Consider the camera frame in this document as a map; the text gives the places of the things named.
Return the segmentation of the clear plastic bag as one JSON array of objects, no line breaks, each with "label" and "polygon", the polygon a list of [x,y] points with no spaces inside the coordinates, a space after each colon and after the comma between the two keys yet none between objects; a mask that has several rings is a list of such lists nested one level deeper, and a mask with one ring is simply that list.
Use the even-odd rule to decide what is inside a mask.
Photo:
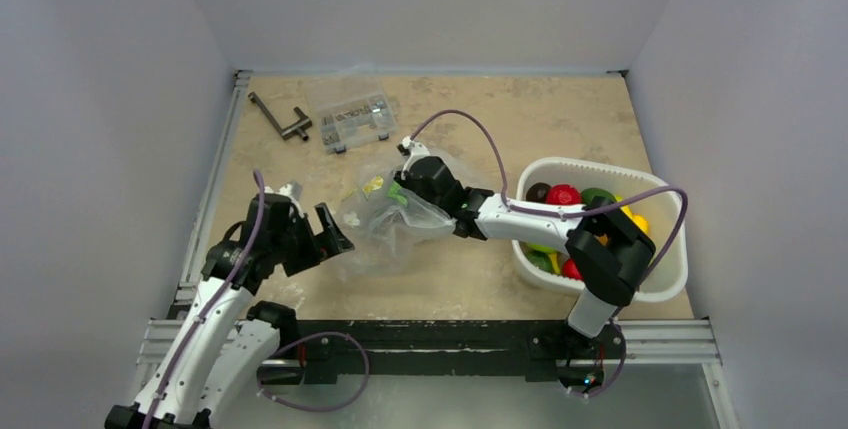
[{"label": "clear plastic bag", "polygon": [[331,210],[354,244],[352,251],[329,261],[339,279],[410,272],[418,246],[453,235],[453,222],[443,210],[394,180],[403,163],[396,152],[365,159],[349,179],[347,194]]}]

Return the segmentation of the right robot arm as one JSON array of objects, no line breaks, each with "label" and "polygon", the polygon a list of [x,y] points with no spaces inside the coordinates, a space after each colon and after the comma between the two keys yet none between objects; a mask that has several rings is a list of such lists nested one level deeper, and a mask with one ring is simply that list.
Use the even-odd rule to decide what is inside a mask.
[{"label": "right robot arm", "polygon": [[604,197],[560,207],[515,201],[463,185],[433,155],[405,163],[394,179],[446,213],[458,237],[532,243],[569,256],[584,288],[567,316],[561,341],[576,356],[596,348],[613,315],[633,301],[656,251],[652,239]]}]

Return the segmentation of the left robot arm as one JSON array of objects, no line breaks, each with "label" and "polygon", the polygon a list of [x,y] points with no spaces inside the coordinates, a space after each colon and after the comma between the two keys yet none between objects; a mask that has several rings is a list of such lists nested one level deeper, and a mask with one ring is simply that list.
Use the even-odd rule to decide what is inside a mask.
[{"label": "left robot arm", "polygon": [[327,205],[316,205],[315,234],[292,185],[262,189],[250,202],[241,236],[226,237],[207,254],[203,279],[162,362],[129,405],[115,405],[107,428],[212,428],[261,364],[291,356],[305,364],[306,344],[294,309],[252,301],[282,266],[287,275],[351,251]]}]

